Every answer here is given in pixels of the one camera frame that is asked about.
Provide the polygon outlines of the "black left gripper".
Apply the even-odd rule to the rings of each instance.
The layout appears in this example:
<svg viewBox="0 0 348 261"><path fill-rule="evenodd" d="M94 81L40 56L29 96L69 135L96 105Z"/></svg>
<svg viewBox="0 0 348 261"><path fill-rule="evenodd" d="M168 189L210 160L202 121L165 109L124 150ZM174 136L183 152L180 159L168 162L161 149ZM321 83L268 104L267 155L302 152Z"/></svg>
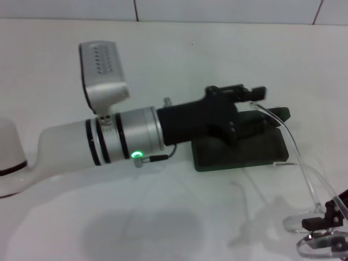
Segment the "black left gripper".
<svg viewBox="0 0 348 261"><path fill-rule="evenodd" d="M209 86L202 99L157 110L166 146L204 137L231 146L280 124L264 113L238 113L234 103L264 100L266 87L247 89L243 84Z"/></svg>

